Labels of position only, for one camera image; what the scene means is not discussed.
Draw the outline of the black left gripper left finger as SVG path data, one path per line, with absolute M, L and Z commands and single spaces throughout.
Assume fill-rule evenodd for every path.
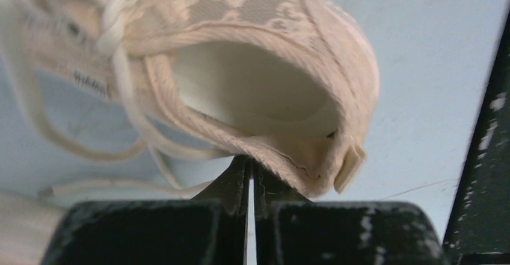
M 87 201 L 57 226 L 43 264 L 245 264 L 250 158 L 190 200 Z

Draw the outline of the beige sneaker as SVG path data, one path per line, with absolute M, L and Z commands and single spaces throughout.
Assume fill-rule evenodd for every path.
M 307 197 L 343 191 L 361 168 L 379 70 L 356 21 L 329 0 L 1 0 L 1 59 L 18 107 L 47 142 L 93 162 L 151 152 L 246 154 Z M 48 120 L 37 71 L 124 107 L 122 151 Z
M 65 210 L 1 191 L 1 264 L 40 264 Z

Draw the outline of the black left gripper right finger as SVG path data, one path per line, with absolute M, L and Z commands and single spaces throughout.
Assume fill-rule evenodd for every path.
M 447 264 L 427 215 L 387 201 L 314 203 L 253 164 L 258 264 Z

